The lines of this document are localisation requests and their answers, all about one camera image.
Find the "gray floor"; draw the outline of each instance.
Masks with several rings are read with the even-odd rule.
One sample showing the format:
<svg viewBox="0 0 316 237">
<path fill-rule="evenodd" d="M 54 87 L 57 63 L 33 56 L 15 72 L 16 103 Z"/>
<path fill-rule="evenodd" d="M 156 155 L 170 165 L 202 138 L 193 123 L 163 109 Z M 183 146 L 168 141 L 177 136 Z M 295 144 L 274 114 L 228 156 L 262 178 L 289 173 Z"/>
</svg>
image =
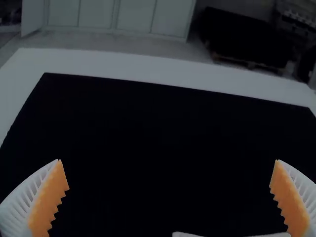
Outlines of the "gray floor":
<svg viewBox="0 0 316 237">
<path fill-rule="evenodd" d="M 87 32 L 37 32 L 21 38 L 15 35 L 9 42 L 7 36 L 0 34 L 0 67 L 21 47 L 28 48 L 64 48 L 123 52 L 141 55 L 150 55 L 166 58 L 175 58 L 207 64 L 214 64 L 208 51 L 197 37 L 190 37 L 187 43 L 153 39 L 146 37 L 118 36 L 106 33 Z M 220 65 L 246 70 L 236 64 L 220 63 Z M 283 77 L 293 79 L 289 63 L 288 70 Z M 273 72 L 255 69 L 254 71 L 276 76 Z"/>
<path fill-rule="evenodd" d="M 5 46 L 17 34 L 17 32 L 0 33 L 0 48 Z"/>
</svg>

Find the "wooden pallet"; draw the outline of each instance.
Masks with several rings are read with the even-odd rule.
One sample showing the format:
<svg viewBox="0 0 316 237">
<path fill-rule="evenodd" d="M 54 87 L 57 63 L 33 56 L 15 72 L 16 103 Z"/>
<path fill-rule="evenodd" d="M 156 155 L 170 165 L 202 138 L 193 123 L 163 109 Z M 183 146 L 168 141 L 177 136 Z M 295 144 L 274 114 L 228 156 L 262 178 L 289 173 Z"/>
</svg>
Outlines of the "wooden pallet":
<svg viewBox="0 0 316 237">
<path fill-rule="evenodd" d="M 268 66 L 268 65 L 263 64 L 263 63 L 256 63 L 256 62 L 237 59 L 237 58 L 233 58 L 233 57 L 227 57 L 227 56 L 220 55 L 216 52 L 211 52 L 211 57 L 212 57 L 214 63 L 216 63 L 216 64 L 219 64 L 220 62 L 225 62 L 225 61 L 232 62 L 232 63 L 244 65 L 249 70 L 261 68 L 261 69 L 273 71 L 274 73 L 276 73 L 279 76 L 282 76 L 285 72 L 285 68 L 277 68 L 277 67 Z"/>
</svg>

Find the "white cabinet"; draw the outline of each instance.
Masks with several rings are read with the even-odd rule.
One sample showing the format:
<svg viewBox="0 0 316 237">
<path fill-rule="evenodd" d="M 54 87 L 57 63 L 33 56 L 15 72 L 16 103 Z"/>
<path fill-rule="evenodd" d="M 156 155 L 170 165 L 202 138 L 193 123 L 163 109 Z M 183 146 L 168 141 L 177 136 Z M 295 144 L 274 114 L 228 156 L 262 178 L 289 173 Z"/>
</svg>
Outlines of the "white cabinet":
<svg viewBox="0 0 316 237">
<path fill-rule="evenodd" d="M 193 0 L 157 0 L 152 33 L 185 37 L 194 3 Z"/>
<path fill-rule="evenodd" d="M 109 29 L 113 7 L 114 0 L 81 0 L 79 26 Z"/>
<path fill-rule="evenodd" d="M 77 26 L 79 0 L 50 0 L 48 24 L 51 26 Z"/>
<path fill-rule="evenodd" d="M 185 41 L 196 0 L 22 0 L 22 36 L 47 30 Z"/>
<path fill-rule="evenodd" d="M 117 29 L 149 33 L 156 0 L 120 0 Z"/>
<path fill-rule="evenodd" d="M 40 29 L 44 19 L 44 0 L 22 1 L 21 36 Z"/>
</svg>

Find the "black foam mat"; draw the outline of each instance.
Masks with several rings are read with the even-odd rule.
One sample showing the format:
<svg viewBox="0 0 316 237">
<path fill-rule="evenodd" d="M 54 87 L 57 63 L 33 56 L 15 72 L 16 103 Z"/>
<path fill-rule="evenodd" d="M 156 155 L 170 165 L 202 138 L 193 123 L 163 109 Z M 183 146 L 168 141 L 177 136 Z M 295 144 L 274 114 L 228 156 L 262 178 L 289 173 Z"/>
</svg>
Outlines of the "black foam mat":
<svg viewBox="0 0 316 237">
<path fill-rule="evenodd" d="M 58 158 L 54 236 L 286 231 L 275 159 L 316 180 L 308 108 L 166 85 L 45 73 L 0 148 L 0 201 Z"/>
</svg>

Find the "white floor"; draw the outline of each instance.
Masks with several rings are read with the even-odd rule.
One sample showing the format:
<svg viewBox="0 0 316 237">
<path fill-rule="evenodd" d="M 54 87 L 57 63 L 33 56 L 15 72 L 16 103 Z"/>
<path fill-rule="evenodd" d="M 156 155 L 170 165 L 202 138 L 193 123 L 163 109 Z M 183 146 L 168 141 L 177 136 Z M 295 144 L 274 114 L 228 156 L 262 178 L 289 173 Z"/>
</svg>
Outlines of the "white floor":
<svg viewBox="0 0 316 237">
<path fill-rule="evenodd" d="M 144 37 L 130 37 L 110 35 L 106 33 L 86 32 L 37 32 L 28 37 L 21 38 L 17 34 L 2 48 L 0 44 L 0 67 L 19 48 L 60 48 L 60 49 L 84 49 L 123 52 L 140 55 L 150 55 L 165 58 L 182 59 L 194 62 L 214 64 L 208 51 L 197 37 L 190 37 L 187 43 L 152 39 Z M 220 63 L 223 66 L 247 70 L 236 64 Z M 283 77 L 293 79 L 291 76 L 292 64 Z M 275 76 L 273 72 L 255 69 L 255 72 Z"/>
</svg>

